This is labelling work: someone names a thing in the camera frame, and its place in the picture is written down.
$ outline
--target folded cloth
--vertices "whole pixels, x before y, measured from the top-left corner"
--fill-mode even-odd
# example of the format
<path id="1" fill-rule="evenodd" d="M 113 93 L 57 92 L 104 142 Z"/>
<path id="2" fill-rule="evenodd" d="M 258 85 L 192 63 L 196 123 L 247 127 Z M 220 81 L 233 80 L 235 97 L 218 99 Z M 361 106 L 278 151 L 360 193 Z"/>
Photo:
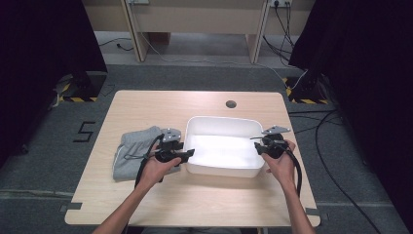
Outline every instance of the folded cloth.
<path id="1" fill-rule="evenodd" d="M 113 162 L 113 179 L 135 180 L 140 162 L 145 157 L 152 141 L 162 133 L 159 127 L 126 133 L 122 135 L 121 144 L 115 153 Z"/>

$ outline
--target gray cloth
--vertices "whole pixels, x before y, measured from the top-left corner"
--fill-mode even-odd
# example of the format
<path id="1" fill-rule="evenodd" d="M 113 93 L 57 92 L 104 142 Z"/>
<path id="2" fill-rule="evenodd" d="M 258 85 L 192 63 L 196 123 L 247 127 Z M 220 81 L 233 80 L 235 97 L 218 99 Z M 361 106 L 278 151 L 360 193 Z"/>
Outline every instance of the gray cloth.
<path id="1" fill-rule="evenodd" d="M 146 227 L 142 234 L 241 234 L 239 228 L 220 227 Z"/>
<path id="2" fill-rule="evenodd" d="M 161 133 L 160 128 L 153 126 L 147 130 L 123 134 L 121 144 L 115 153 L 113 179 L 116 181 L 135 180 L 140 162 L 152 141 Z"/>

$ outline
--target black curtain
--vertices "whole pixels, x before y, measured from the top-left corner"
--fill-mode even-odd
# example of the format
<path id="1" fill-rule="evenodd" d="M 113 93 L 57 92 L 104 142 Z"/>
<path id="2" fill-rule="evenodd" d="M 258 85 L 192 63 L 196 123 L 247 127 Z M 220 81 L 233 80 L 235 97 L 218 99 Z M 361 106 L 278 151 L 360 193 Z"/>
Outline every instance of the black curtain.
<path id="1" fill-rule="evenodd" d="M 34 129 L 64 75 L 107 71 L 81 0 L 0 3 L 0 167 Z"/>
<path id="2" fill-rule="evenodd" d="M 328 76 L 366 161 L 410 232 L 412 10 L 411 0 L 317 0 L 290 60 Z"/>

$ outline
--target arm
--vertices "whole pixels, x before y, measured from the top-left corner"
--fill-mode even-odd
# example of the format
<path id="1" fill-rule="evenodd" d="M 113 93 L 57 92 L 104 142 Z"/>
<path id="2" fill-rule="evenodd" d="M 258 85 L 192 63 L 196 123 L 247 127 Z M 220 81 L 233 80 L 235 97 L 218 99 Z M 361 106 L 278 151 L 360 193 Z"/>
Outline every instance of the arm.
<path id="1" fill-rule="evenodd" d="M 294 150 L 295 144 L 287 140 L 291 151 Z M 272 173 L 282 186 L 288 208 L 289 219 L 291 222 L 292 233 L 316 233 L 311 222 L 307 218 L 298 197 L 294 182 L 294 164 L 288 154 L 278 159 L 271 158 L 268 154 L 262 154 L 263 159 L 267 162 L 270 169 L 267 173 Z"/>
<path id="2" fill-rule="evenodd" d="M 180 158 L 175 158 L 167 163 L 161 163 L 155 157 L 151 157 L 143 170 L 139 184 L 94 233 L 121 233 L 146 193 L 161 180 L 170 168 L 179 164 L 180 160 Z"/>

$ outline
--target forearm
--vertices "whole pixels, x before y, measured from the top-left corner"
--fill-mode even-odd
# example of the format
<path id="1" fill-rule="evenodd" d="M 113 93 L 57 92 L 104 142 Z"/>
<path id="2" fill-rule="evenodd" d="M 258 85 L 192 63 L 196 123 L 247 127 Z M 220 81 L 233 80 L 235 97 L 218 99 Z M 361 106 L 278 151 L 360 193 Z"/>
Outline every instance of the forearm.
<path id="1" fill-rule="evenodd" d="M 316 233 L 313 225 L 304 212 L 295 186 L 293 184 L 284 186 L 282 190 L 288 208 L 292 233 Z"/>
<path id="2" fill-rule="evenodd" d="M 138 185 L 125 201 L 99 225 L 94 233 L 121 233 L 148 191 L 147 186 Z"/>

